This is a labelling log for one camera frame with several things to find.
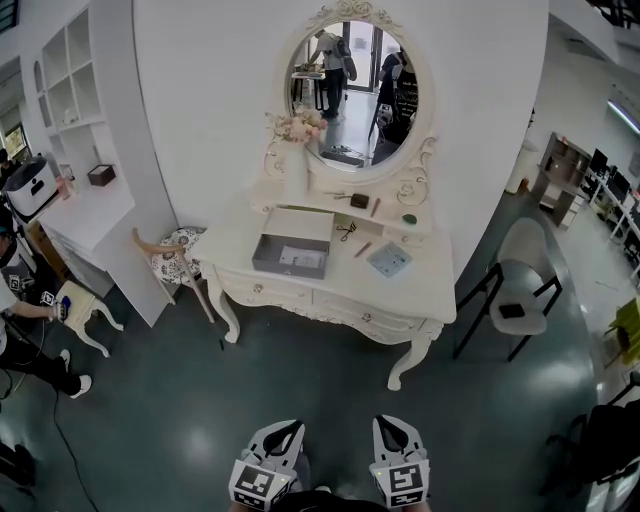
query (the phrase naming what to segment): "curved table leg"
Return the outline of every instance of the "curved table leg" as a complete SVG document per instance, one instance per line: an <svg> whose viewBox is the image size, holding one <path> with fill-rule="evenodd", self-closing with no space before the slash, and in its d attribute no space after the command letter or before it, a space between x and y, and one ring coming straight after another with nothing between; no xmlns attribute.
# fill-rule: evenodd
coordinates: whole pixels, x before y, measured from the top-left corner
<svg viewBox="0 0 640 512"><path fill-rule="evenodd" d="M238 336L240 335L240 324L238 323L236 314L227 302L227 297L220 286L218 276L215 275L215 272L206 272L204 268L202 269L202 275L207 280L209 300L213 305L213 309L229 324L229 332L225 334L224 339L229 343L235 343L238 341Z"/></svg>
<svg viewBox="0 0 640 512"><path fill-rule="evenodd" d="M104 357L109 357L109 351L104 347L104 345L101 345L96 340L89 337L89 335L84 330L84 325L74 330L76 331L78 338L84 341L87 345L93 348L97 348L100 352L102 352L102 355Z"/></svg>
<svg viewBox="0 0 640 512"><path fill-rule="evenodd" d="M93 310L102 311L102 314L114 329L118 329L119 331L124 331L124 326L115 321L115 319L113 318L113 315L111 314L111 311L109 311L109 308L106 306L106 304L96 299L93 303Z"/></svg>
<svg viewBox="0 0 640 512"><path fill-rule="evenodd" d="M416 337L411 340L411 349L409 352L402 356L391 370L387 383L387 387L391 391L400 390L402 386L400 384L400 375L422 362L427 355L431 342L440 336L442 327L444 327L442 322L436 320L425 321Z"/></svg>

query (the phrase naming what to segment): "vase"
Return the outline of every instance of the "vase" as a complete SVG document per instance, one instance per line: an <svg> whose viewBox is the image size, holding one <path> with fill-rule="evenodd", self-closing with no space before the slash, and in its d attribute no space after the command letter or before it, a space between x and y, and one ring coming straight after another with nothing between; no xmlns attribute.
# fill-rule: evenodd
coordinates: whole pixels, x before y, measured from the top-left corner
<svg viewBox="0 0 640 512"><path fill-rule="evenodd" d="M300 142L281 142L284 150L284 193L290 201L304 199L309 187L307 149Z"/></svg>

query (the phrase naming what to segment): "mirror frame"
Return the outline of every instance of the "mirror frame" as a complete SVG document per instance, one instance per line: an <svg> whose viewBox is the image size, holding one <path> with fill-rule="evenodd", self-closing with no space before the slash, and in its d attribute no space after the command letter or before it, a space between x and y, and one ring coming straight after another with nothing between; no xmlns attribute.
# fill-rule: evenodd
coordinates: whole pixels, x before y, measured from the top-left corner
<svg viewBox="0 0 640 512"><path fill-rule="evenodd" d="M425 141L434 139L431 125L435 113L435 87L431 69L420 47L405 34L401 25L393 21L387 11L374 7L371 2L364 0L338 0L333 7L323 6L315 16L288 38L280 53L276 65L273 102L276 107L275 112L283 112L285 115L292 113L290 73L296 52L321 28L346 21L368 22L392 35L411 57L418 81L418 111L413 127L398 151L384 162L364 171L349 172L331 167L306 148L309 156L309 170L318 177L345 185L367 185L389 178L408 166L414 156L421 151Z"/></svg>

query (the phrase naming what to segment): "stool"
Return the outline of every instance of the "stool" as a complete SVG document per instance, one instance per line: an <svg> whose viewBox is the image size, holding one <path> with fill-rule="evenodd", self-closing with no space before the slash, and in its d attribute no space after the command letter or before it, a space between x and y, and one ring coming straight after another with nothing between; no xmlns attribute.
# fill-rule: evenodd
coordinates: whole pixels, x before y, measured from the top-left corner
<svg viewBox="0 0 640 512"><path fill-rule="evenodd" d="M72 331L75 331L78 338L84 341L87 345L97 348L102 352L104 357L109 357L109 351L104 348L103 345L87 335L84 330L84 325L89 321L89 318L91 318L91 314L94 311L102 311L106 319L114 328L122 331L124 330L124 326L113 319L111 311L109 311L109 308L107 308L104 302L98 299L91 292L88 292L71 281L64 283L56 295L56 299L60 302L65 296L69 297L69 300L71 301L71 308L69 308L69 316L67 316L67 319L63 322L64 325Z"/></svg>

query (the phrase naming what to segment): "small card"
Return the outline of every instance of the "small card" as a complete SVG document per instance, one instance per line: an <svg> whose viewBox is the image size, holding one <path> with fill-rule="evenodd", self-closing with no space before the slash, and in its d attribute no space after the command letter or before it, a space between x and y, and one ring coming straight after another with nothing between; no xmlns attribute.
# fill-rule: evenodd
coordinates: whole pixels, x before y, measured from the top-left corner
<svg viewBox="0 0 640 512"><path fill-rule="evenodd" d="M396 244L389 242L371 254L367 261L385 276L393 277L411 263L412 259Z"/></svg>
<svg viewBox="0 0 640 512"><path fill-rule="evenodd" d="M320 268L324 263L325 253L310 249L296 249L285 245L280 254L280 263L294 267Z"/></svg>

